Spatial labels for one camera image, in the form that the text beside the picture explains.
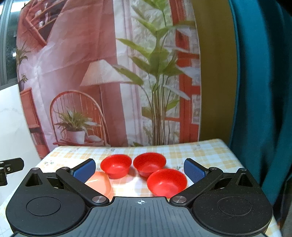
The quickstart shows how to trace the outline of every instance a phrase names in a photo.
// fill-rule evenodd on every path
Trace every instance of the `red door frame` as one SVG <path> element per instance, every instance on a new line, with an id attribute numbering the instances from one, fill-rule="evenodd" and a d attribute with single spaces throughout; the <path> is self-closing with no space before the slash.
<path id="1" fill-rule="evenodd" d="M 183 0 L 169 0 L 173 24 L 185 19 L 185 10 Z M 175 43 L 179 48 L 189 50 L 189 37 L 181 34 L 179 31 L 175 33 Z M 199 54 L 178 53 L 178 63 L 180 67 L 190 67 L 191 59 L 200 59 Z M 186 75 L 179 76 L 180 90 L 185 92 L 190 100 L 180 98 L 180 115 L 179 119 L 169 118 L 172 121 L 180 122 L 180 143 L 198 141 L 199 125 L 192 124 L 192 95 L 201 94 L 201 86 L 192 86 L 192 79 Z"/>

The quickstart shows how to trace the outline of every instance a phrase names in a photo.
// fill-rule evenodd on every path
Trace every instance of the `gray ribbed plate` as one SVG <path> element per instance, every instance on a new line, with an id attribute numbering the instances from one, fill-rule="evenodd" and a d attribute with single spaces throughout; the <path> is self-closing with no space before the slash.
<path id="1" fill-rule="evenodd" d="M 189 210 L 165 198 L 116 197 L 94 207 L 85 221 L 62 237 L 216 237 L 198 225 Z"/>

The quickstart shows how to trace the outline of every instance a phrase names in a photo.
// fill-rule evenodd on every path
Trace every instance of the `green plant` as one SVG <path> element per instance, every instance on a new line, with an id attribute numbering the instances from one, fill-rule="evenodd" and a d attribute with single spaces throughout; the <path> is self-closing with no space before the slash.
<path id="1" fill-rule="evenodd" d="M 58 114 L 62 121 L 55 125 L 58 125 L 58 128 L 62 128 L 61 133 L 64 130 L 70 132 L 85 131 L 87 133 L 87 130 L 92 130 L 92 127 L 101 127 L 100 124 L 93 122 L 92 118 L 76 112 L 75 109 L 73 111 L 67 109 L 67 112 Z"/>
<path id="2" fill-rule="evenodd" d="M 17 73 L 17 78 L 19 81 L 23 81 L 23 82 L 27 82 L 28 78 L 26 77 L 25 74 L 21 74 L 22 78 L 20 79 L 19 77 L 19 67 L 21 62 L 24 59 L 28 59 L 28 57 L 26 56 L 27 53 L 30 53 L 30 50 L 27 50 L 27 48 L 24 48 L 26 42 L 23 43 L 21 49 L 19 49 L 18 47 L 16 47 L 16 73 Z"/>
<path id="3" fill-rule="evenodd" d="M 183 92 L 171 86 L 171 80 L 175 80 L 175 76 L 183 74 L 182 70 L 177 67 L 178 51 L 189 53 L 184 49 L 178 47 L 170 47 L 165 45 L 166 38 L 171 30 L 183 27 L 195 27 L 193 21 L 181 21 L 176 25 L 167 25 L 165 12 L 168 11 L 169 4 L 167 0 L 143 0 L 152 8 L 157 9 L 161 13 L 161 20 L 163 23 L 154 19 L 149 21 L 144 12 L 132 6 L 133 10 L 139 17 L 135 20 L 144 27 L 151 37 L 155 38 L 154 48 L 145 48 L 139 44 L 134 43 L 128 39 L 120 39 L 120 42 L 130 47 L 132 50 L 138 52 L 138 57 L 131 56 L 133 63 L 148 75 L 148 82 L 139 77 L 129 69 L 116 65 L 113 66 L 116 71 L 125 75 L 130 79 L 129 84 L 138 85 L 145 93 L 148 101 L 148 106 L 142 107 L 142 116 L 152 121 L 152 132 L 145 126 L 143 127 L 147 137 L 148 143 L 151 145 L 168 144 L 170 140 L 170 123 L 168 121 L 168 133 L 166 132 L 166 112 L 175 108 L 180 98 L 190 100 L 190 98 Z"/>

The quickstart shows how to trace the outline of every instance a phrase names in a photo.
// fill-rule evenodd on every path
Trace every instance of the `chair backrest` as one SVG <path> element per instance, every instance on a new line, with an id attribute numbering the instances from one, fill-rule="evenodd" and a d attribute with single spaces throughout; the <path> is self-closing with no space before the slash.
<path id="1" fill-rule="evenodd" d="M 91 96 L 76 90 L 60 93 L 51 103 L 50 116 L 57 142 L 67 138 L 66 131 L 62 131 L 62 128 L 58 128 L 59 126 L 56 124 L 62 122 L 60 113 L 67 113 L 69 110 L 82 113 L 84 116 L 91 118 L 93 122 L 99 124 L 100 126 L 92 126 L 92 130 L 88 130 L 88 135 L 98 136 L 104 141 L 105 146 L 109 144 L 107 125 L 100 106 Z"/>

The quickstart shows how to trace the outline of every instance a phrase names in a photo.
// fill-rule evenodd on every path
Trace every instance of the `plant pot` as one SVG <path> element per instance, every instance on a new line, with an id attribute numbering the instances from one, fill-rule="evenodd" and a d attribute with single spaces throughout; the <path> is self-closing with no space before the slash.
<path id="1" fill-rule="evenodd" d="M 24 90 L 24 81 L 21 80 L 18 82 L 19 92 L 22 92 Z"/>
<path id="2" fill-rule="evenodd" d="M 78 132 L 67 131 L 67 139 L 77 144 L 84 144 L 85 131 Z"/>

